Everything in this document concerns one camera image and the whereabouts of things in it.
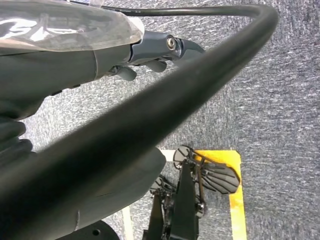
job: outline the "black cable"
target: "black cable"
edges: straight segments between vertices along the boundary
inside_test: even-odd
[[[0,176],[4,240],[37,239],[56,231],[54,221],[135,164],[236,75],[266,43],[278,22],[265,5],[206,8],[125,9],[128,16],[236,15],[254,17],[248,26],[195,62],[164,79]],[[12,220],[21,220],[10,224]]]

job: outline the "transparent plastic cover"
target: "transparent plastic cover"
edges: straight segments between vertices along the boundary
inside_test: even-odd
[[[65,0],[0,0],[0,48],[99,50],[140,41],[140,19]]]

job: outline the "hole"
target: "hole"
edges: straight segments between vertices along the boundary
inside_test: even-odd
[[[92,234],[94,236],[99,236],[100,234],[100,230],[99,230],[99,229],[94,229],[94,230],[92,231]]]

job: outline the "black plastic part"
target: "black plastic part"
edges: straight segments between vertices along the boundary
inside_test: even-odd
[[[137,72],[131,67],[119,66],[117,69],[117,75],[125,81],[133,81],[136,79]]]
[[[32,154],[32,144],[29,140],[19,139],[25,131],[22,122],[0,118],[0,176]]]
[[[130,45],[95,51],[0,48],[0,116],[23,119],[47,96],[103,77],[130,57]]]
[[[120,238],[109,225],[97,221],[57,240],[120,240]]]
[[[202,47],[193,41],[181,38],[178,38],[177,41],[181,46],[180,58],[172,61],[177,67],[182,67],[183,65],[195,61],[205,52]]]
[[[164,217],[162,215],[162,199],[158,192],[153,196],[153,205],[152,206],[149,228],[145,233],[146,235],[146,240],[162,240],[163,228]]]
[[[148,61],[145,65],[155,73],[162,73],[167,68],[166,62],[158,60]]]
[[[129,64],[140,65],[165,56],[177,59],[180,52],[168,49],[167,38],[169,37],[173,38],[173,36],[164,32],[145,31],[140,42],[131,46],[132,56]]]
[[[191,177],[190,165],[182,164],[177,192],[171,219],[171,240],[196,240],[198,218],[195,212],[195,183]]]

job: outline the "black metal frame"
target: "black metal frame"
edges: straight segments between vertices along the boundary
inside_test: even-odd
[[[176,192],[160,188],[154,192],[149,228],[143,232],[143,240],[196,240],[198,237],[199,218],[196,214],[192,168],[189,162],[182,165]]]

